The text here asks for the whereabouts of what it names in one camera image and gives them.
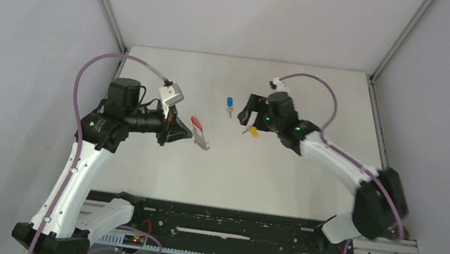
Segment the yellow tagged key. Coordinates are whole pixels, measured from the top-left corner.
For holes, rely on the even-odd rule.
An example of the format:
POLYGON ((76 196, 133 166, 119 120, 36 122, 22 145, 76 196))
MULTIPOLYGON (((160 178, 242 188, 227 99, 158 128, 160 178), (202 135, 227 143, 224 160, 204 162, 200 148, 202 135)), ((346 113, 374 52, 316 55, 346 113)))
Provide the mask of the yellow tagged key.
POLYGON ((257 129, 253 126, 247 126, 243 131, 242 134, 247 134, 250 133, 252 135, 252 137, 257 138, 259 137, 259 133, 257 131, 257 129))

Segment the red tag keyring with chain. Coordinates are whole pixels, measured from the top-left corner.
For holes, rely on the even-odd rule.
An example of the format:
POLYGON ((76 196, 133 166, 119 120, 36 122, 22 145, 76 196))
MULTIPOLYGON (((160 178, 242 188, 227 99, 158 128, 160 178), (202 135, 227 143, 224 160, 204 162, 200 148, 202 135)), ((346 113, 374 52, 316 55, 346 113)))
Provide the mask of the red tag keyring with chain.
POLYGON ((206 138, 204 137, 204 131, 203 131, 203 126, 201 125, 201 122, 199 121, 199 119, 195 116, 190 117, 191 122, 192 122, 192 129, 193 129, 193 141, 196 145, 198 145, 198 147, 202 148, 202 150, 209 150, 209 144, 206 141, 206 138))

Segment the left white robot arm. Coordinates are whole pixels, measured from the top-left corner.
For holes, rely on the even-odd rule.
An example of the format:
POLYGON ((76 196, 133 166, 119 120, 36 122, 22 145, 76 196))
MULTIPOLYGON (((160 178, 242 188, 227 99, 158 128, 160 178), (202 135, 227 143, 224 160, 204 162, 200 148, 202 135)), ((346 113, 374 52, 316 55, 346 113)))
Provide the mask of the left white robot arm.
POLYGON ((27 254, 88 254, 93 244, 118 226, 140 228, 144 213, 131 195, 114 198, 83 218, 79 215, 97 175, 130 133, 155 134, 161 146, 192 137, 178 118, 176 105, 184 99, 181 88, 166 81, 153 110, 142 102, 146 91, 137 80, 116 78, 97 108, 77 118, 72 151, 55 187, 38 213, 12 230, 27 254))

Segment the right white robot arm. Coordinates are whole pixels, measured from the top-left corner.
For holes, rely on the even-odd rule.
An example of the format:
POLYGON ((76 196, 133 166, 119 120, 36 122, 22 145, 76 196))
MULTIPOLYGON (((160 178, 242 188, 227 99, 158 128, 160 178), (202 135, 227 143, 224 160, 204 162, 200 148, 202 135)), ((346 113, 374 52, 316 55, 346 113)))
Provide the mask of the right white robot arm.
POLYGON ((274 132, 284 147, 328 170, 354 198, 349 214, 335 215, 313 236, 314 249, 321 254, 335 251, 340 242, 365 237, 374 240, 391 226, 399 239, 404 237, 403 219, 409 213, 401 177, 391 168, 383 170, 360 163, 344 150, 323 138, 323 129, 299 119, 293 100, 285 91, 267 97, 251 94, 237 118, 262 132, 274 132))

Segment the blue tagged key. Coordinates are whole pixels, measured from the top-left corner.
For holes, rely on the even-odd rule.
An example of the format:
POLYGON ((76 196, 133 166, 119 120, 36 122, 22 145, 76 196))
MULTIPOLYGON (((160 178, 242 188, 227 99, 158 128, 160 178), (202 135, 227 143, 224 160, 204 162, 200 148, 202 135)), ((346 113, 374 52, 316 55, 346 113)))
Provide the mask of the blue tagged key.
POLYGON ((226 101, 227 101, 227 109, 226 109, 226 111, 227 111, 227 113, 228 113, 228 116, 230 117, 230 118, 232 118, 232 113, 233 113, 233 98, 231 97, 231 96, 229 96, 229 97, 227 97, 227 99, 226 99, 226 101))

